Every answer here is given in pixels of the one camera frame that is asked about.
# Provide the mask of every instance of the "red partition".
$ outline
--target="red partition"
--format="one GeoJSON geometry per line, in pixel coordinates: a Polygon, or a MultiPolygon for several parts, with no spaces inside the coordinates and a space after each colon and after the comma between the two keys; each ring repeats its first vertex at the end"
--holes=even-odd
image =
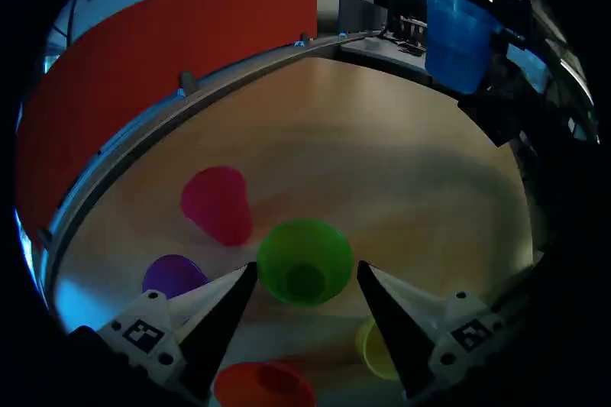
{"type": "Polygon", "coordinates": [[[316,36],[316,0],[144,0],[81,36],[25,105],[15,204],[35,244],[87,162],[119,129],[196,77],[316,36]]]}

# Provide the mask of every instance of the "yellow cup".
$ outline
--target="yellow cup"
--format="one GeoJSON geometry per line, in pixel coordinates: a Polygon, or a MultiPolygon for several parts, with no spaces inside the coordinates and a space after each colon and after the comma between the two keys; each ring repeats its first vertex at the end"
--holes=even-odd
{"type": "Polygon", "coordinates": [[[367,318],[359,328],[356,343],[359,356],[371,372],[385,380],[399,379],[399,374],[396,372],[384,338],[373,316],[367,318]]]}

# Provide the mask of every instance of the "blue plastic container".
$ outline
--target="blue plastic container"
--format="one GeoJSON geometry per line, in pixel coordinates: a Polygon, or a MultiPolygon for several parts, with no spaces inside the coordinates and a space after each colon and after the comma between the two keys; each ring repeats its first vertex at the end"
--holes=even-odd
{"type": "Polygon", "coordinates": [[[426,71],[453,90],[475,92],[490,64],[490,35],[500,23],[467,0],[426,0],[426,4],[426,71]]]}

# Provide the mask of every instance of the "table surface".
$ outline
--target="table surface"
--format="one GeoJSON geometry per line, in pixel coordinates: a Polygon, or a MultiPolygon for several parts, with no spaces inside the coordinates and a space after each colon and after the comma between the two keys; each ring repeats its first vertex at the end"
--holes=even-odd
{"type": "MultiPolygon", "coordinates": [[[[57,309],[69,330],[99,328],[141,293],[158,257],[187,256],[214,279],[255,260],[262,238],[291,218],[332,224],[356,260],[440,296],[485,296],[532,262],[509,146],[494,147],[428,87],[305,58],[201,111],[112,184],[63,258],[57,309]],[[179,208],[183,185],[219,164],[247,180],[254,233],[243,247],[219,246],[179,208]]],[[[366,315],[354,276],[316,308],[281,304],[257,285],[221,366],[283,358],[320,406],[396,405],[399,384],[370,374],[354,350],[366,315]]]]}
{"type": "Polygon", "coordinates": [[[359,53],[369,57],[377,57],[391,63],[398,63],[401,66],[407,66],[428,75],[425,68],[426,53],[416,57],[407,52],[401,52],[399,46],[388,40],[382,40],[377,37],[364,38],[363,40],[342,44],[341,49],[346,52],[359,53]]]}

